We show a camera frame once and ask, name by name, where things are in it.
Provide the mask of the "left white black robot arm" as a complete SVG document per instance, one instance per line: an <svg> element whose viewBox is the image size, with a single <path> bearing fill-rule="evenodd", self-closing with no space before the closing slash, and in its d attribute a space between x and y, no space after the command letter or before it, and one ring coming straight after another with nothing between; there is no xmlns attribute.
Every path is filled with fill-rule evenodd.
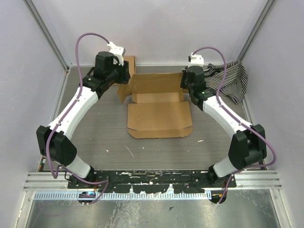
<svg viewBox="0 0 304 228"><path fill-rule="evenodd" d="M127 84L130 79L129 64L124 60L124 49L101 51L95 65L85 77L80 78L76 94L48 126L39 126L36 134L41 155L50 166L54 178L64 169L88 189L97 184L95 170L78 155L71 142L72 135L87 111L101 96L116 84Z"/></svg>

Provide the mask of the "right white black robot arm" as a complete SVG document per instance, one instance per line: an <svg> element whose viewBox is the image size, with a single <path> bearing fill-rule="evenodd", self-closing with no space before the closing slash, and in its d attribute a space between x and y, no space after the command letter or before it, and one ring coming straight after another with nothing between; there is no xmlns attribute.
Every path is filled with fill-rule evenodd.
<svg viewBox="0 0 304 228"><path fill-rule="evenodd" d="M265 137L264 128L250 124L225 107L222 99L216 97L216 90L207 87L201 66L185 67L180 87L188 90L192 103L210 115L231 138L228 156L208 169L208 181L213 187L222 186L226 176L266 158L266 143L253 133Z"/></svg>

